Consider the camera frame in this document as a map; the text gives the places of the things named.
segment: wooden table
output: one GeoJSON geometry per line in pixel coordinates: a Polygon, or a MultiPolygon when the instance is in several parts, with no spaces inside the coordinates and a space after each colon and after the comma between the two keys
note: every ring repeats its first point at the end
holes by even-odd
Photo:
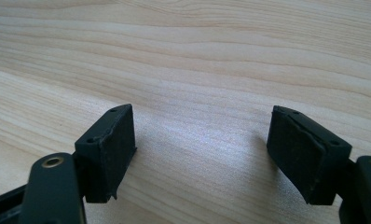
{"type": "Polygon", "coordinates": [[[89,223],[338,223],[269,158],[270,112],[371,155],[371,1],[0,1],[0,194],[127,103],[138,151],[89,223]]]}

